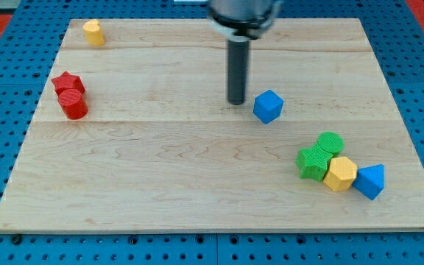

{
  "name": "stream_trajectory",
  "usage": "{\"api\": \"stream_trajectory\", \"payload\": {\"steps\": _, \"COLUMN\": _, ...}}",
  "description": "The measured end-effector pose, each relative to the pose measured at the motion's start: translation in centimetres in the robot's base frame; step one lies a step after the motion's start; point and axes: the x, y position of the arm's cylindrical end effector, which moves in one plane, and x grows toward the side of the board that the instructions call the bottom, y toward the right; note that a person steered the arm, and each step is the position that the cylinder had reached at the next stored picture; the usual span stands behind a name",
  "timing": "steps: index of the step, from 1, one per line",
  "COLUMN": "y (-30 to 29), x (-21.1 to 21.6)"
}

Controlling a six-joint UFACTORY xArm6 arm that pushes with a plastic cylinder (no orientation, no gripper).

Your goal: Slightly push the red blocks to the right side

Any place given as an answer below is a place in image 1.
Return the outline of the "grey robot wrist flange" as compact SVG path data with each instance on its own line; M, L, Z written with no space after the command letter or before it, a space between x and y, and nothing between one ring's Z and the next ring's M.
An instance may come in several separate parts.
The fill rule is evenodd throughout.
M211 26L228 40L259 39L278 17L283 1L209 0Z

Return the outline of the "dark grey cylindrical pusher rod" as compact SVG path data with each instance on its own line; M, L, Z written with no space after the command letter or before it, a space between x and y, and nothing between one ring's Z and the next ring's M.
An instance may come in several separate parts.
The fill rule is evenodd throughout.
M246 98L250 42L227 42L227 100L242 105Z

